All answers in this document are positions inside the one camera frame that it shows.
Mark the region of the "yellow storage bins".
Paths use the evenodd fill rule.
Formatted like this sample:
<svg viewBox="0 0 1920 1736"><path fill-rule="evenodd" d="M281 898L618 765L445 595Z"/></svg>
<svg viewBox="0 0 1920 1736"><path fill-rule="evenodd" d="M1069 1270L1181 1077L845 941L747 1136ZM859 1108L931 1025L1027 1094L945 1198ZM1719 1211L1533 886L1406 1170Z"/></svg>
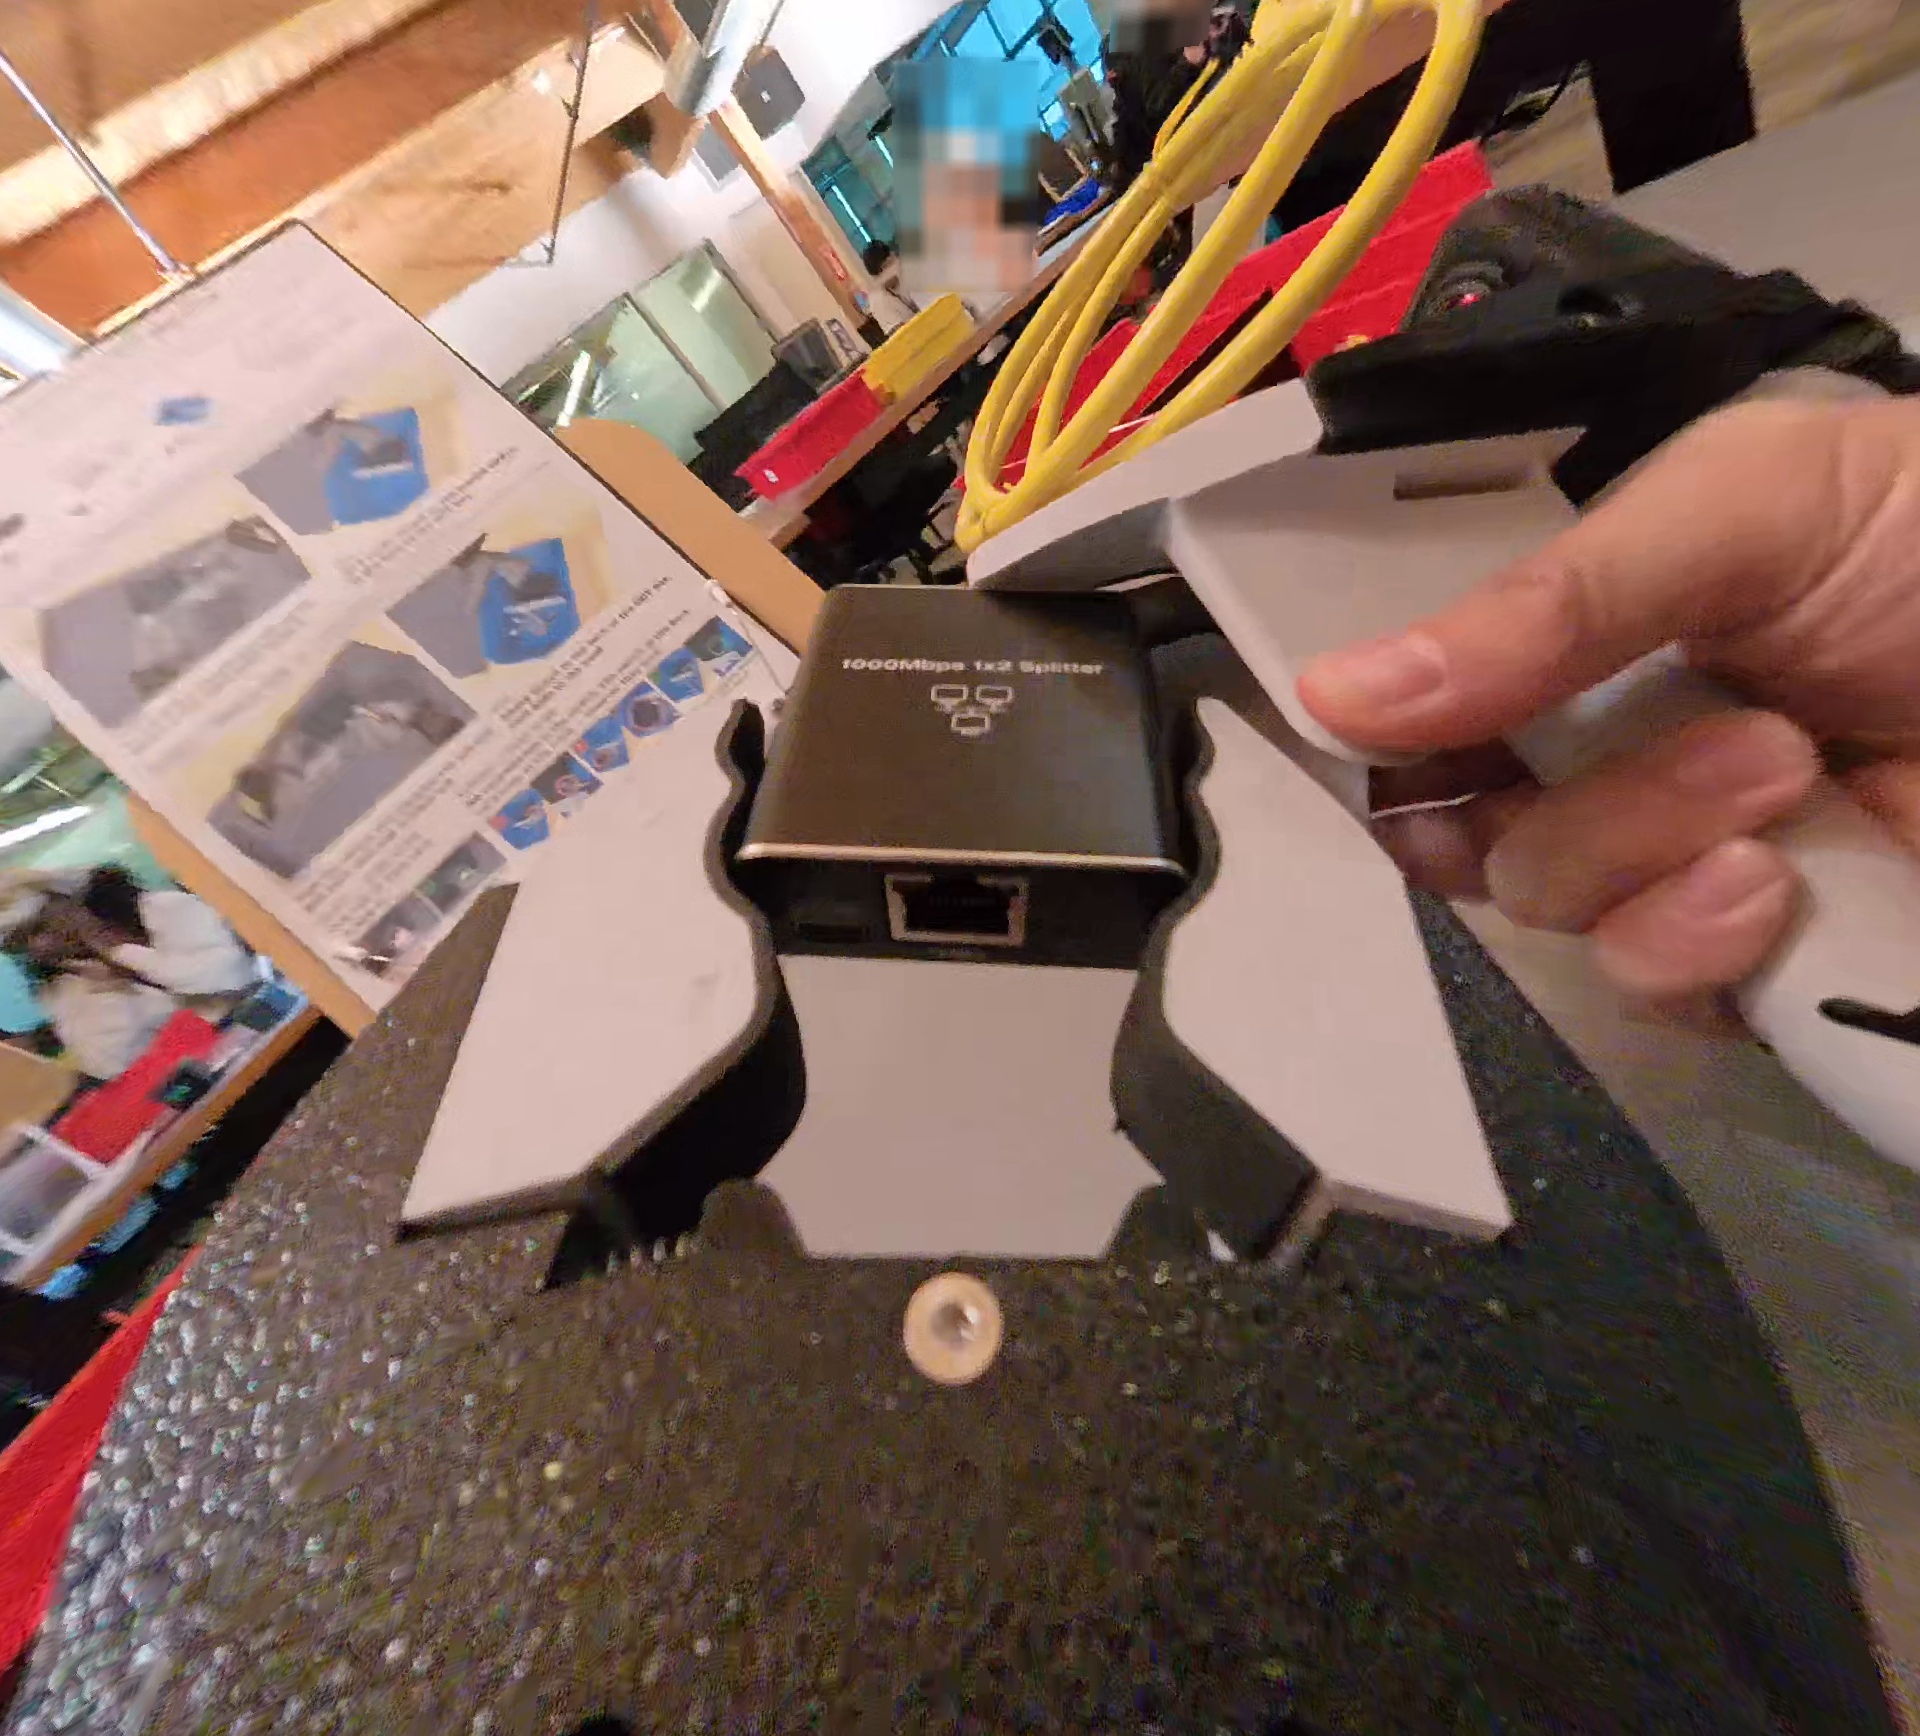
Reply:
<svg viewBox="0 0 1920 1736"><path fill-rule="evenodd" d="M975 328L972 309L962 292L941 292L931 305L914 309L881 345L875 345L859 381L881 405L899 402L941 364L958 354Z"/></svg>

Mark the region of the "black ethernet splitter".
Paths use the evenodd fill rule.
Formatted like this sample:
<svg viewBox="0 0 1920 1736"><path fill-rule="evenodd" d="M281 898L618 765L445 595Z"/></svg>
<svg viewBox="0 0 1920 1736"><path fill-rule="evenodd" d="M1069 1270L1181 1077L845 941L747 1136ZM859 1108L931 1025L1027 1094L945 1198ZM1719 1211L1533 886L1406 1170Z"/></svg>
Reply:
<svg viewBox="0 0 1920 1736"><path fill-rule="evenodd" d="M780 954L1136 968L1186 884L1139 616L830 589L730 855Z"/></svg>

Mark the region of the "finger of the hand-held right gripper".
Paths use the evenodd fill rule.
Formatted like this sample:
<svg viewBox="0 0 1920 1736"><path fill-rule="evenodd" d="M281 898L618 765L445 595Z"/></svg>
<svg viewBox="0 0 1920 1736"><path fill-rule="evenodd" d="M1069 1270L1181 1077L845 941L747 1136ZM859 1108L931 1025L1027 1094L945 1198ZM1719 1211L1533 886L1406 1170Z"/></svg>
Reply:
<svg viewBox="0 0 1920 1736"><path fill-rule="evenodd" d="M1309 661L1392 637L1549 544L1574 506L1554 465L1583 427L1364 452L1288 452L1164 506L1164 551L1281 709L1296 748L1244 730L1229 761L1301 777L1405 765L1326 730L1296 693Z"/></svg>
<svg viewBox="0 0 1920 1736"><path fill-rule="evenodd" d="M1164 523L1175 505L1312 452L1320 440L1323 416L1306 381L1240 398L986 538L972 550L968 585L1096 595L1167 572Z"/></svg>

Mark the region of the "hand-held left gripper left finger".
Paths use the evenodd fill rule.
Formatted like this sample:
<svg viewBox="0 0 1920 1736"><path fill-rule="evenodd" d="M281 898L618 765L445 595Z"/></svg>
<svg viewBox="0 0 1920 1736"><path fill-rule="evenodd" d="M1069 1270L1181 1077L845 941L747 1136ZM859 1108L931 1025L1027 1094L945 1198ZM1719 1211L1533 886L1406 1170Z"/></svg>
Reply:
<svg viewBox="0 0 1920 1736"><path fill-rule="evenodd" d="M768 1034L780 971L728 875L768 717L754 700L699 709L655 748L517 884L403 1232L580 1204Z"/></svg>

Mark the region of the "red plastic bin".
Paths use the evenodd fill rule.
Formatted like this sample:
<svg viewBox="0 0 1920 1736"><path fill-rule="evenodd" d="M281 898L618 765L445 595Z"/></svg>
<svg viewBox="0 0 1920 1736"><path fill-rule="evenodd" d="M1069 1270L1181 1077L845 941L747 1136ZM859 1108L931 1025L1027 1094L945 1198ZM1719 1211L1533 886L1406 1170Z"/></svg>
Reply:
<svg viewBox="0 0 1920 1736"><path fill-rule="evenodd" d="M1288 343L1268 358L1250 389L1301 381L1318 361L1392 336L1418 296L1437 243L1456 217L1492 192L1492 169L1480 141L1464 141L1432 158L1399 210L1363 250L1347 275L1301 323ZM1202 319L1186 328L1164 365L1161 398L1198 381L1237 338L1244 338L1271 296L1306 264L1312 250L1330 235L1342 209L1261 244L1240 258L1213 292Z"/></svg>
<svg viewBox="0 0 1920 1736"><path fill-rule="evenodd" d="M155 1322L200 1256L181 1264L138 1302L105 1347L2 1449L2 1677L25 1659L52 1605L84 1477L108 1419L140 1361Z"/></svg>

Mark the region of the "instruction poster board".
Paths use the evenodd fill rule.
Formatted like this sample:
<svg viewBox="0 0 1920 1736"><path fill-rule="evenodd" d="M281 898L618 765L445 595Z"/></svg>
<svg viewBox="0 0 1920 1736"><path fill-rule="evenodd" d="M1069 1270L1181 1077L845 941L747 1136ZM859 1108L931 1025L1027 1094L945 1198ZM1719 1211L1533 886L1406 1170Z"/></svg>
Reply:
<svg viewBox="0 0 1920 1736"><path fill-rule="evenodd" d="M824 592L624 421L542 427L303 221L2 395L2 668L346 1032Z"/></svg>

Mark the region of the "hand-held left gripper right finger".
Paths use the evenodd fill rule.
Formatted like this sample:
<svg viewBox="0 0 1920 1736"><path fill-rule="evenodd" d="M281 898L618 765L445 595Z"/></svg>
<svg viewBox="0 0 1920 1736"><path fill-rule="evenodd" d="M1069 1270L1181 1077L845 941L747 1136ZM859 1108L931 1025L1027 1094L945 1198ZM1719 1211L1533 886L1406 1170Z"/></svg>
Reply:
<svg viewBox="0 0 1920 1736"><path fill-rule="evenodd" d="M1515 1206L1399 870L1226 700L1198 699L1186 741L1192 875L1116 1032L1119 1133L1247 1264L1342 1213L1501 1240Z"/></svg>

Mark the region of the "red storage bins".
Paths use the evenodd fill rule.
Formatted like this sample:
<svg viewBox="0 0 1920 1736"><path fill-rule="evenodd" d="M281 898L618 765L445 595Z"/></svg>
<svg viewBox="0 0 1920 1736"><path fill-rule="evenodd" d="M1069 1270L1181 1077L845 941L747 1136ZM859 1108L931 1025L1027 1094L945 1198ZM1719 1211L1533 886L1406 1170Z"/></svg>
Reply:
<svg viewBox="0 0 1920 1736"><path fill-rule="evenodd" d="M948 381L938 398L920 402L917 420L933 405L933 433L948 436L950 424L972 421L1019 331L1037 316L1037 306L998 328L1000 345L982 345ZM817 475L848 441L872 427L892 405L881 405L864 385L859 365L827 385L809 405L773 430L754 452L721 460L721 479L738 481L754 499L780 499Z"/></svg>

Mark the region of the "person's right hand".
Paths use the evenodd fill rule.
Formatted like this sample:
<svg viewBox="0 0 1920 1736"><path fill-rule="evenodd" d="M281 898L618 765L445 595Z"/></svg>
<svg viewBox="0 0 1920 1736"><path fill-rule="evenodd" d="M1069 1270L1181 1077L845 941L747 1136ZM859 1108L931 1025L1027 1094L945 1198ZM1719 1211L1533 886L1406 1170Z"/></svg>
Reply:
<svg viewBox="0 0 1920 1736"><path fill-rule="evenodd" d="M1735 689L1711 715L1543 788L1497 744L1660 650ZM1797 922L1762 832L1824 775L1918 850L1918 400L1769 395L1638 465L1567 531L1437 615L1301 671L1309 715L1475 784L1382 839L1420 886L1583 936L1660 1012L1717 1012Z"/></svg>

